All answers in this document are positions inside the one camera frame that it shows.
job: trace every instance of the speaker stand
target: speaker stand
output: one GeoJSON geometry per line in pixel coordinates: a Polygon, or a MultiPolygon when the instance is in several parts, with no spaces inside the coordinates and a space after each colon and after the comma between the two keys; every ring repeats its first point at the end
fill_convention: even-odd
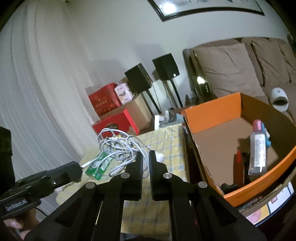
{"type": "Polygon", "coordinates": [[[182,101],[181,101],[181,99],[180,99],[179,93],[178,93],[178,91],[177,91],[177,88],[176,88],[176,86],[175,86],[175,83],[174,83],[173,79],[170,79],[170,82],[171,82],[171,84],[172,84],[172,86],[173,86],[173,88],[174,88],[174,91],[175,91],[176,96],[177,96],[177,98],[178,98],[178,101],[179,101],[180,107],[183,108],[182,101]]]}
{"type": "Polygon", "coordinates": [[[152,97],[150,91],[149,91],[149,90],[146,90],[146,93],[147,93],[147,95],[149,96],[149,98],[151,99],[152,103],[154,104],[154,107],[155,107],[155,109],[157,110],[157,112],[158,112],[159,114],[161,114],[161,111],[159,110],[157,104],[155,103],[155,101],[154,101],[154,99],[153,99],[153,97],[152,97]]]}

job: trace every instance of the white plug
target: white plug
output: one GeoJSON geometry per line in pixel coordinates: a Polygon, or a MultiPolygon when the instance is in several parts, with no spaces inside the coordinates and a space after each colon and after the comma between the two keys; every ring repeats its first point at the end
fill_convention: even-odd
{"type": "Polygon", "coordinates": [[[158,162],[163,162],[165,160],[165,155],[162,153],[155,152],[156,160],[158,162]]]}

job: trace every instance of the green package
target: green package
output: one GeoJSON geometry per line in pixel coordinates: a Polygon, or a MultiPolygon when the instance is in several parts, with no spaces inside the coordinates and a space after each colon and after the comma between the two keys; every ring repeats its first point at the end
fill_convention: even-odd
{"type": "Polygon", "coordinates": [[[102,152],[100,157],[96,160],[94,160],[86,170],[85,174],[94,177],[97,180],[100,180],[103,174],[105,173],[107,167],[109,166],[110,162],[112,161],[112,157],[107,158],[105,161],[103,161],[101,164],[101,160],[103,160],[106,156],[108,156],[107,153],[102,152]]]}

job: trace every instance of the clear plastic container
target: clear plastic container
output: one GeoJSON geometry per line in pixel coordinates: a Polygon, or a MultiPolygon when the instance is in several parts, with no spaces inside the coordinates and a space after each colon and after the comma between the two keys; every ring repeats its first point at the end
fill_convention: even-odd
{"type": "Polygon", "coordinates": [[[261,120],[253,121],[253,133],[250,137],[249,176],[262,176],[267,172],[266,134],[262,131],[261,120]]]}

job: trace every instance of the pink bottle cap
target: pink bottle cap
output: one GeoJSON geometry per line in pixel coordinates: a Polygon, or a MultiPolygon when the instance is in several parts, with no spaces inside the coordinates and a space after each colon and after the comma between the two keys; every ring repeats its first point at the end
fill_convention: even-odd
{"type": "Polygon", "coordinates": [[[261,131],[262,130],[262,122],[261,120],[253,121],[253,131],[261,131]]]}

